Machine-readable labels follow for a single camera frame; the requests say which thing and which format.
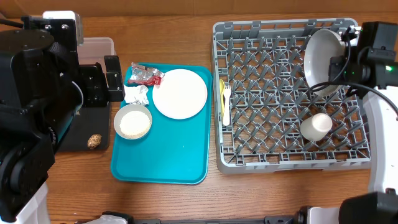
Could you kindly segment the pink plate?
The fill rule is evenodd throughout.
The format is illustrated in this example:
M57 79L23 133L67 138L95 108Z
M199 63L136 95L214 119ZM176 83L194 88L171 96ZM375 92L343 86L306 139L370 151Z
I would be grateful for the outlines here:
M172 119L195 116L204 107L207 96L205 81L187 69L165 72L161 83L152 90L152 100L157 110Z

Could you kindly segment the white cup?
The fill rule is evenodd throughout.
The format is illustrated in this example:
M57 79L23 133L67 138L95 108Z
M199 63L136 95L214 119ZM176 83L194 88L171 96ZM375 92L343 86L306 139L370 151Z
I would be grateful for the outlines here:
M302 122L300 133L309 141L319 141L326 136L332 126L332 119L327 114L318 113Z

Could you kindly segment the red foil wrapper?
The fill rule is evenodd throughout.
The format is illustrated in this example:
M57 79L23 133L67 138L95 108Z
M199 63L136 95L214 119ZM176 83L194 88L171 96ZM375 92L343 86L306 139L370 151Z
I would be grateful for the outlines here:
M131 76L127 80L127 83L130 85L160 85L163 77L164 73L157 68L132 63Z

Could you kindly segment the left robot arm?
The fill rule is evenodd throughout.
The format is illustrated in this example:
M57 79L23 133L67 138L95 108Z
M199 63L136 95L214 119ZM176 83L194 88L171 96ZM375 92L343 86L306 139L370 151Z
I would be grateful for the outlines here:
M1 222L48 223L47 178L69 130L77 139L107 136L98 122L124 99L119 58L83 65L83 26L73 11L2 20Z

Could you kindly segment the white rice portion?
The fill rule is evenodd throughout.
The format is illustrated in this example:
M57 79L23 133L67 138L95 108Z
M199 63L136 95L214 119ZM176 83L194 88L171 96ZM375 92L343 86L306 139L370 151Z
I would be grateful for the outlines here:
M119 124L121 134L128 139L143 137L151 127L152 121L141 111L131 111L121 118Z

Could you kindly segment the crumpled white napkin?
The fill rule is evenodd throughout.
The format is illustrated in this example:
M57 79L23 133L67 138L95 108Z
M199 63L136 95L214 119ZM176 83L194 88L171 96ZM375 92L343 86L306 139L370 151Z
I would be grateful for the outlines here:
M147 97L148 87L145 85L138 86L124 86L125 97L124 101L132 105L148 105L149 100Z

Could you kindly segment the yellow spoon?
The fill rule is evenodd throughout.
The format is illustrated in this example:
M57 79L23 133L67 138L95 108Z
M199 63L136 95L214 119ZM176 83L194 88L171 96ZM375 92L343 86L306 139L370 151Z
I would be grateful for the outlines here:
M219 86L220 86L220 100L221 100L221 116L224 115L224 88L225 83L222 79L219 79Z

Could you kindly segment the grey dishwasher rack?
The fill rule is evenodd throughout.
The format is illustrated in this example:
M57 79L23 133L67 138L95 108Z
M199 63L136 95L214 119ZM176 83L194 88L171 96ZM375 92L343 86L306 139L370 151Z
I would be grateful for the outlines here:
M368 169L371 155L360 102L346 88L308 92L304 54L319 29L342 33L351 18L217 22L213 79L217 166L224 174L281 170ZM230 124L223 125L219 79L231 87ZM324 138L300 133L304 120L327 114Z

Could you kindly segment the brown food scrap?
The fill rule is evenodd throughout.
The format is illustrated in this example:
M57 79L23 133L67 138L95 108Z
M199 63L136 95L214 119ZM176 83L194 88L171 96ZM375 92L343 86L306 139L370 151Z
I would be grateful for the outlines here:
M100 134L93 134L88 142L87 142L87 147L89 149L95 149L101 144L101 135Z

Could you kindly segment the grey bowl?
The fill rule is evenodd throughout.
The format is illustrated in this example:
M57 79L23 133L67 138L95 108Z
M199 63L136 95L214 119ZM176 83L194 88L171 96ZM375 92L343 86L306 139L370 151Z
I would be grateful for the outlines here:
M124 136L122 136L122 134L121 134L121 130L120 130L120 127L119 127L119 124L120 124L120 122L121 122L121 118L125 115L125 114L127 114L128 112L131 112L131 111L141 111L141 112L143 112L143 113L145 113L146 115L148 115L148 117L150 118L150 120L152 121L152 115L151 115L151 113L150 113L150 111L145 107L145 106L142 106L142 105L125 105L125 106L123 106L117 113L116 113L116 116L114 117L114 128L115 128L115 131L116 131L116 133L119 135L119 136L121 136L122 138L124 138L124 139L128 139L128 138L125 138Z

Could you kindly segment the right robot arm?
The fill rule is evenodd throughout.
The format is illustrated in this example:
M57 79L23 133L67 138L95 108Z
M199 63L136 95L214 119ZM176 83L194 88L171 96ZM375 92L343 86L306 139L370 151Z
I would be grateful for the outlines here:
M397 223L397 24L365 22L358 43L330 60L329 80L363 101L371 175L368 194L346 199L339 223Z

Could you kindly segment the black plastic tray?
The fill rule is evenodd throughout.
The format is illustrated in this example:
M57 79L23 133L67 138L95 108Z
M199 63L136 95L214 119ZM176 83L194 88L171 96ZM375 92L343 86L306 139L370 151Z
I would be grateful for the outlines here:
M83 107L72 121L70 129L62 140L58 152L104 151L109 147L111 103L105 107ZM98 146L88 146L90 137L101 136Z

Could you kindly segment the clear plastic bin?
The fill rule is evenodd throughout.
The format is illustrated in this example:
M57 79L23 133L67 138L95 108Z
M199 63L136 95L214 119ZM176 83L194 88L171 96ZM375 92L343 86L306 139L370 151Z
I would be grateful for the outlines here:
M80 65L100 63L105 69L104 56L116 55L114 42L109 37L85 37L83 45L78 48Z

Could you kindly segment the grey plate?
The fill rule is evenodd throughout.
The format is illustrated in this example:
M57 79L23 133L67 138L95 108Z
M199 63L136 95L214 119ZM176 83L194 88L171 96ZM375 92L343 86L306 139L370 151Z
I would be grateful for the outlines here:
M316 31L305 49L304 73L308 87L319 83L335 82L346 69L345 43L328 29Z

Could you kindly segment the pink fork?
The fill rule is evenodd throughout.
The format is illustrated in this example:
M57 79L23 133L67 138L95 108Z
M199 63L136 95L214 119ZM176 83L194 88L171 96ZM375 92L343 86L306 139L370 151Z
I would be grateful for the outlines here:
M230 85L226 85L224 87L223 96L224 96L223 125L228 126L230 124L230 111L229 111L229 98L231 96Z

